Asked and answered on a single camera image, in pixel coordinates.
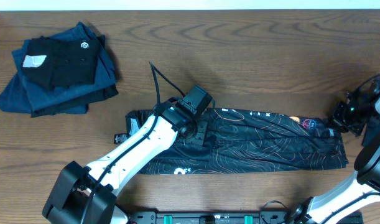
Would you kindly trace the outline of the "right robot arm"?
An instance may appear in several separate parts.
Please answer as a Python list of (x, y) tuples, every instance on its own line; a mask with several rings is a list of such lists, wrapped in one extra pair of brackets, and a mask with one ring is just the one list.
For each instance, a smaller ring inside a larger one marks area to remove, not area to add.
[(338, 223), (369, 204), (380, 202), (380, 74), (347, 93), (330, 120), (340, 131), (356, 136), (372, 121), (378, 130), (364, 137), (364, 147), (354, 163), (354, 172), (328, 192), (310, 197), (286, 216), (286, 223)]

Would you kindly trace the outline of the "black jersey with orange lines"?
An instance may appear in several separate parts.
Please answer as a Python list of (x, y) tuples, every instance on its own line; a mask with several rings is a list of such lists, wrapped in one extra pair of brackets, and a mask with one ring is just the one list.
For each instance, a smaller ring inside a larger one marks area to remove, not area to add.
[(240, 174), (346, 167), (341, 133), (320, 118), (208, 108), (200, 131), (177, 138), (140, 171), (145, 175)]

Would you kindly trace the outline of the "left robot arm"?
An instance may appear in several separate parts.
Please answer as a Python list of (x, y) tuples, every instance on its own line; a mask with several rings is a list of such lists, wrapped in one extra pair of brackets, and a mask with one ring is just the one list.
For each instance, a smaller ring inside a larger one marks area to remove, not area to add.
[(127, 223), (116, 204), (124, 186), (179, 136), (196, 133), (196, 120), (212, 97), (195, 85), (183, 98), (157, 103), (131, 137), (107, 155), (82, 167), (71, 161), (59, 173), (42, 215), (50, 223)]

